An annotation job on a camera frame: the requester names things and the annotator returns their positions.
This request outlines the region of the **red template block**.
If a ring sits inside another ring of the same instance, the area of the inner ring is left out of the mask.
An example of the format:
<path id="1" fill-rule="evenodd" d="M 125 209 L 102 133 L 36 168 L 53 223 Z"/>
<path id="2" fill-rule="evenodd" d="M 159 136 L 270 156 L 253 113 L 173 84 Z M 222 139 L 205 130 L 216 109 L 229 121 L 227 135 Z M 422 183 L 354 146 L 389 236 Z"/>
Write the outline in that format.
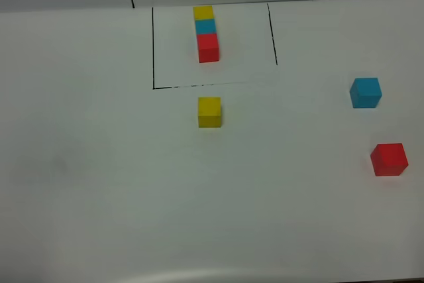
<path id="1" fill-rule="evenodd" d="M 219 61 L 219 41 L 217 34 L 198 34 L 197 51 L 199 63 Z"/>

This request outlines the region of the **blue template block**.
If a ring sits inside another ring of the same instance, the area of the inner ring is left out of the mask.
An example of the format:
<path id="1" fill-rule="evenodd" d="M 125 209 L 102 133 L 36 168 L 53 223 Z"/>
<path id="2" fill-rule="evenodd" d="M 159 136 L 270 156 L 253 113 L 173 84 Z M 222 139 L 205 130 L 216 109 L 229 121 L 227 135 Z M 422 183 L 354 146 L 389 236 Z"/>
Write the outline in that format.
<path id="1" fill-rule="evenodd" d="M 215 19 L 195 20 L 196 34 L 216 34 Z"/>

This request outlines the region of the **yellow template block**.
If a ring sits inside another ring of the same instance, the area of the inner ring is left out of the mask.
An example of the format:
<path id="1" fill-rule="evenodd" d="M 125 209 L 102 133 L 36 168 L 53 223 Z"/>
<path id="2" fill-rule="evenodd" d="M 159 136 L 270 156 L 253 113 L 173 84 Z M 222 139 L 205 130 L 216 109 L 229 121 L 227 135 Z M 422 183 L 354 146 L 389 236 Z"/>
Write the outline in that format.
<path id="1" fill-rule="evenodd" d="M 213 20 L 215 18 L 213 7 L 211 5 L 194 7 L 193 15 L 195 21 Z"/>

